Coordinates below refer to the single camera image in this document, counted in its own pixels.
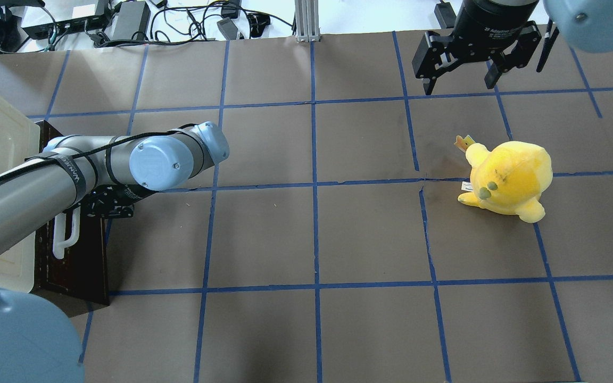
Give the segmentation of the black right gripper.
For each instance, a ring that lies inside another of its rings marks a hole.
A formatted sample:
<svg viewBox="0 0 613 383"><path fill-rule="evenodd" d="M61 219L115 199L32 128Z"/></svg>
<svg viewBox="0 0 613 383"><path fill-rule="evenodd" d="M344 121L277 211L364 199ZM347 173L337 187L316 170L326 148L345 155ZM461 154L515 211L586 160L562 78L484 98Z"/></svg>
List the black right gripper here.
<svg viewBox="0 0 613 383"><path fill-rule="evenodd" d="M484 82L494 89L502 75L528 65L542 40L530 19L538 1L464 1L447 36L427 31L412 59L415 78L424 95L432 95L436 81L467 63L490 62Z"/></svg>

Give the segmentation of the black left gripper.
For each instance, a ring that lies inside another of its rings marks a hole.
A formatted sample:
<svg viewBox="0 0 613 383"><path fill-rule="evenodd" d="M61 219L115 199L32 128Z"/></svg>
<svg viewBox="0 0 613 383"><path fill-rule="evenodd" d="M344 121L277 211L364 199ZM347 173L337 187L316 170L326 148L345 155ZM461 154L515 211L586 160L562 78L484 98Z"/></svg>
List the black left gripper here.
<svg viewBox="0 0 613 383"><path fill-rule="evenodd" d="M135 204L154 194L141 185L100 185L80 201L81 213L102 219L131 218Z"/></svg>

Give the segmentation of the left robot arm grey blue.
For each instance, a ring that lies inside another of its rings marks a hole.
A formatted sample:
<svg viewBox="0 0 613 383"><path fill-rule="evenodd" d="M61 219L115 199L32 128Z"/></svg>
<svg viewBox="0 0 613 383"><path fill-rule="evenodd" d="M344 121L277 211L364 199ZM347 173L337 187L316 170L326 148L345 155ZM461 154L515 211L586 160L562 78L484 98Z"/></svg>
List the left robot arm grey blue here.
<svg viewBox="0 0 613 383"><path fill-rule="evenodd" d="M68 135L0 174L0 255L49 221L53 255L79 237L80 215L126 217L126 207L226 160L211 121L133 136ZM81 339L51 301L0 287L0 382L83 382Z"/></svg>

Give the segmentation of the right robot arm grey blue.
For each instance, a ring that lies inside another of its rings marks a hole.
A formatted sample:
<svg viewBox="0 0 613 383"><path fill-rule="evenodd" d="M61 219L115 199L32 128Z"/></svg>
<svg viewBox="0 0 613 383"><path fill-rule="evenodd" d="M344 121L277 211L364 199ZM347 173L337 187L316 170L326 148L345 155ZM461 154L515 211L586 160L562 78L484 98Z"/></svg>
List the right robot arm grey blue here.
<svg viewBox="0 0 613 383"><path fill-rule="evenodd" d="M613 51L613 1L545 1L545 32L531 20L537 1L464 1L452 32L428 31L412 59L415 77L431 95L439 77L467 63L488 62L484 77L494 89L501 76L524 68L542 44L541 72L559 36L589 53Z"/></svg>

